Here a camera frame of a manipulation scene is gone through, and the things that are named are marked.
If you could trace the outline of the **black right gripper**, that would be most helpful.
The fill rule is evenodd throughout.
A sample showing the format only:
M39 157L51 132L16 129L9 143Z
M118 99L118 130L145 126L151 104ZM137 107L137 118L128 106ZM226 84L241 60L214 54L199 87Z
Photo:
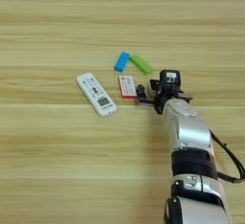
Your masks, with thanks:
M139 103L153 106L159 115L163 114L165 104L171 99L182 99L184 101L193 99L191 94L184 93L178 85L162 84L157 79L152 79L149 82L149 95L146 94L145 87L141 84L136 87L136 93Z

